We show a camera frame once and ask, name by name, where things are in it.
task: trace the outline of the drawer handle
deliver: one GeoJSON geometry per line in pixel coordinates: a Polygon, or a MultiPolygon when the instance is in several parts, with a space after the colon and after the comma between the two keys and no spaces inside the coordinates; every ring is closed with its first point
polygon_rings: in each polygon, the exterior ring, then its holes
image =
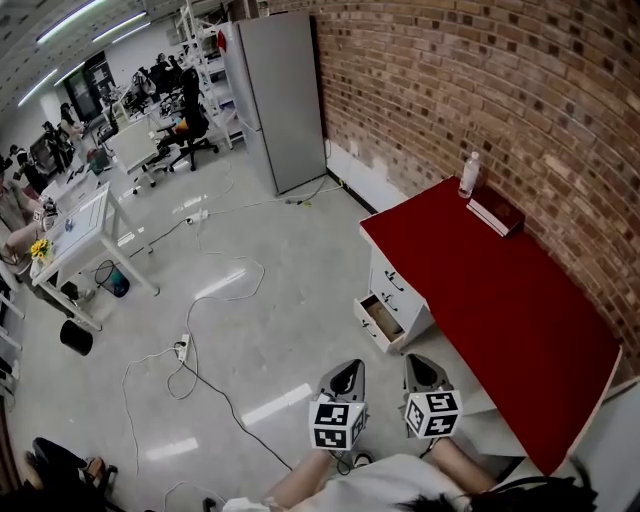
{"type": "Polygon", "coordinates": [[[393,297],[392,293],[390,293],[389,295],[385,295],[384,292],[382,293],[382,300],[384,300],[384,303],[387,304],[394,311],[398,311],[398,308],[394,308],[391,304],[389,304],[389,299],[391,297],[393,297]]]}
{"type": "Polygon", "coordinates": [[[377,338],[377,337],[378,337],[378,335],[377,335],[375,332],[371,332],[371,331],[369,330],[369,326],[370,326],[370,325],[371,325],[371,324],[370,324],[369,322],[367,322],[366,320],[363,320],[363,321],[362,321],[362,327],[364,327],[364,328],[367,330],[367,332],[369,333],[369,335],[370,335],[372,338],[377,338]]]}
{"type": "Polygon", "coordinates": [[[387,279],[389,280],[389,282],[395,286],[399,291],[403,292],[404,288],[400,288],[396,283],[393,282],[393,280],[396,277],[396,273],[395,272],[389,272],[388,270],[384,271],[384,275],[387,276],[387,279]]]}

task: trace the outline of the hand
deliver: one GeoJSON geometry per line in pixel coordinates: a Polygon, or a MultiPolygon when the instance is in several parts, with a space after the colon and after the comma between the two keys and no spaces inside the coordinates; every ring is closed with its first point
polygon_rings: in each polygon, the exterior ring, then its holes
{"type": "Polygon", "coordinates": [[[45,215],[42,217],[40,224],[42,225],[42,229],[44,231],[49,231],[53,227],[54,222],[55,222],[54,215],[45,215]]]}

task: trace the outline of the refrigerator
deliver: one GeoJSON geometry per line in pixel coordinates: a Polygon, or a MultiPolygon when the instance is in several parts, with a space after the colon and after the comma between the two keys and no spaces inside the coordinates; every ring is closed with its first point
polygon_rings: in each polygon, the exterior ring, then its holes
{"type": "Polygon", "coordinates": [[[220,53],[251,161],[282,194],[326,172],[309,15],[229,22],[220,53]]]}

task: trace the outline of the black chair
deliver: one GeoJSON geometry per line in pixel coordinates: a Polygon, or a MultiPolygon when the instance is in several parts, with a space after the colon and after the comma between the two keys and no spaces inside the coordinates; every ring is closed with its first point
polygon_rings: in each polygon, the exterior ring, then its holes
{"type": "Polygon", "coordinates": [[[54,502],[68,502],[69,510],[124,512],[106,496],[109,480],[118,473],[118,468],[107,466],[96,486],[85,468],[86,462],[62,446],[39,437],[33,441],[33,450],[27,454],[27,462],[38,473],[47,496],[60,498],[54,502]],[[79,478],[78,470],[82,471],[84,480],[79,478]]]}
{"type": "Polygon", "coordinates": [[[182,94],[184,97],[184,110],[182,116],[187,122],[188,129],[184,132],[176,132],[173,126],[161,128],[159,131],[166,131],[167,136],[158,143],[158,148],[162,149],[172,144],[178,144],[180,147],[180,155],[169,164],[169,171],[173,172],[173,166],[183,160],[187,156],[191,159],[191,170],[196,170],[195,153],[196,151],[212,150],[218,152],[218,146],[211,144],[205,134],[209,127],[204,109],[198,102],[200,88],[198,87],[198,73],[195,69],[187,69],[180,76],[180,84],[182,85],[182,94]]]}

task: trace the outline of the desk drawer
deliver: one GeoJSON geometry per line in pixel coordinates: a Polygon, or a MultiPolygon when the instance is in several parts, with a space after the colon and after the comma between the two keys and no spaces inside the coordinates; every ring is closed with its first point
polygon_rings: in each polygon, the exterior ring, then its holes
{"type": "Polygon", "coordinates": [[[370,288],[408,331],[424,301],[377,251],[372,253],[370,288]]]}
{"type": "Polygon", "coordinates": [[[383,352],[404,345],[406,333],[375,295],[355,299],[353,312],[362,330],[383,352]]]}

